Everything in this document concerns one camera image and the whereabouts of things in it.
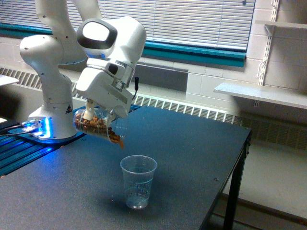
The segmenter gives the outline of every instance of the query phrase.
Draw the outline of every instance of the window blinds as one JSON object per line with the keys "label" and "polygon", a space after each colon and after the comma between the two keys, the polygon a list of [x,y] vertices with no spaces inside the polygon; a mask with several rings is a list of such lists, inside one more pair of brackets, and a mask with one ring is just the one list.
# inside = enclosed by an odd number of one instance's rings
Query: window blinds
{"label": "window blinds", "polygon": [[[104,19],[131,16],[147,40],[246,50],[255,0],[99,0]],[[72,25],[81,18],[71,0]],[[0,0],[0,22],[46,27],[35,14],[35,0]]]}

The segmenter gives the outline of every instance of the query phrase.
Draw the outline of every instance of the blue led light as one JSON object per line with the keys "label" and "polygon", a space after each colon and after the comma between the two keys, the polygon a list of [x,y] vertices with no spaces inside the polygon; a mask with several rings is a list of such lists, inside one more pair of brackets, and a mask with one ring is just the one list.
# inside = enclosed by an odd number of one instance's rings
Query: blue led light
{"label": "blue led light", "polygon": [[43,127],[43,130],[44,130],[44,135],[46,138],[49,138],[51,136],[51,128],[50,128],[50,121],[49,121],[49,118],[45,118],[44,119],[44,127]]}

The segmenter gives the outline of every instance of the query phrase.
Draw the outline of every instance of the clear plastic cup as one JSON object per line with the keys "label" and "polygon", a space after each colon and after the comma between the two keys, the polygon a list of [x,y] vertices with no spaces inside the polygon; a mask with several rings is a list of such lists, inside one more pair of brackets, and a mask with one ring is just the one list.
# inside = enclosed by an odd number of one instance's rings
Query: clear plastic cup
{"label": "clear plastic cup", "polygon": [[73,118],[77,131],[105,138],[124,148],[123,139],[128,129],[127,118],[120,118],[116,112],[110,112],[100,107],[94,108],[91,120],[85,119],[86,109],[79,109]]}
{"label": "clear plastic cup", "polygon": [[134,155],[121,160],[124,176],[126,205],[132,209],[142,209],[148,205],[157,162],[146,156]]}

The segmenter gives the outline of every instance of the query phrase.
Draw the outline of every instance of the wall shelf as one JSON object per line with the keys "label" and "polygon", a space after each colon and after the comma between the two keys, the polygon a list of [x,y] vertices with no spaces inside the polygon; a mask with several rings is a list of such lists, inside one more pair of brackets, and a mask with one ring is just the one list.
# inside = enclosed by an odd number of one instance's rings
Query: wall shelf
{"label": "wall shelf", "polygon": [[16,78],[7,77],[0,74],[0,86],[13,84],[17,82],[19,81]]}
{"label": "wall shelf", "polygon": [[307,24],[298,24],[298,23],[283,23],[283,22],[256,20],[256,24],[263,24],[266,26],[276,26],[282,28],[307,29]]}
{"label": "wall shelf", "polygon": [[224,82],[217,86],[214,92],[307,109],[307,93],[277,87],[243,82]]}

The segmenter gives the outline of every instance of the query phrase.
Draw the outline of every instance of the dark blue tabletop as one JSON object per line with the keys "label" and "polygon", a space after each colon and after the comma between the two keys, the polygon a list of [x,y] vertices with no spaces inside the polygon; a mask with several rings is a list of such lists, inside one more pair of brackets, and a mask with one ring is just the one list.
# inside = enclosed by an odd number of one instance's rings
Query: dark blue tabletop
{"label": "dark blue tabletop", "polygon": [[[250,130],[155,108],[129,122],[124,150],[86,135],[0,179],[0,229],[198,230]],[[135,154],[158,163],[141,211],[125,206],[119,166]]]}

